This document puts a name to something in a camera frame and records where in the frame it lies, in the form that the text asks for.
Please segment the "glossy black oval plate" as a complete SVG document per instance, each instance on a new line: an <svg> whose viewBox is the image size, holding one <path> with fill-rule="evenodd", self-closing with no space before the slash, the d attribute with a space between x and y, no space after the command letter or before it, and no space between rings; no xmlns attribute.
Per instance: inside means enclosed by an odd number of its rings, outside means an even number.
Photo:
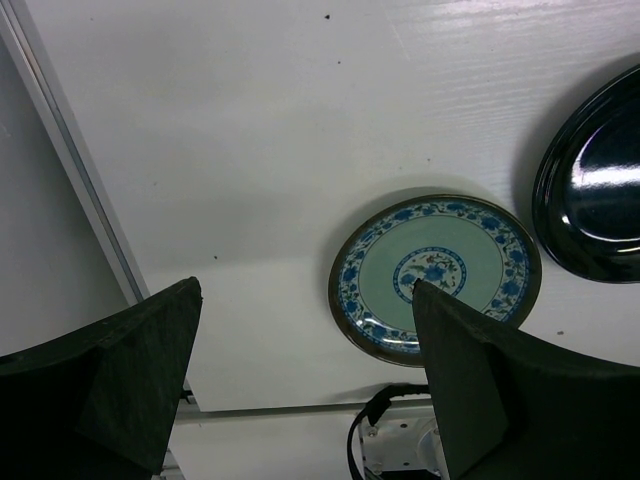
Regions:
<svg viewBox="0 0 640 480"><path fill-rule="evenodd" d="M585 100L549 144L532 191L546 253L591 281L639 280L639 69Z"/></svg>

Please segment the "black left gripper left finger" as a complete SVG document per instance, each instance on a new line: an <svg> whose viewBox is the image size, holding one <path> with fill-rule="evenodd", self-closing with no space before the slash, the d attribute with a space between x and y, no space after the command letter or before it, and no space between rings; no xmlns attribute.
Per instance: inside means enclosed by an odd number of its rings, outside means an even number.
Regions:
<svg viewBox="0 0 640 480"><path fill-rule="evenodd" d="M162 471L202 310L189 277L1 359L4 479L151 479Z"/></svg>

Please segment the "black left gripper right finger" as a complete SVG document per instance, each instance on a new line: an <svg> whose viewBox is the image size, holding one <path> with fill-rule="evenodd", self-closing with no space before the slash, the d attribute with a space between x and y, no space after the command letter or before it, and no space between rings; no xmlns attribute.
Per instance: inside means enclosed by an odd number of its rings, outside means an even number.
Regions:
<svg viewBox="0 0 640 480"><path fill-rule="evenodd" d="M413 316L452 479L635 479L639 371L495 321L427 282Z"/></svg>

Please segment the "blue floral green plate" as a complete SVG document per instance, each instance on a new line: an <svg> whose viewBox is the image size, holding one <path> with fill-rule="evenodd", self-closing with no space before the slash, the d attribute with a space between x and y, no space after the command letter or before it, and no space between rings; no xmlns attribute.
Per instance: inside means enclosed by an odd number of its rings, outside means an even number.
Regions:
<svg viewBox="0 0 640 480"><path fill-rule="evenodd" d="M396 203L359 226L335 257L327 296L336 325L357 348L416 367L416 282L520 327L541 277L539 250L515 216L480 198L431 194Z"/></svg>

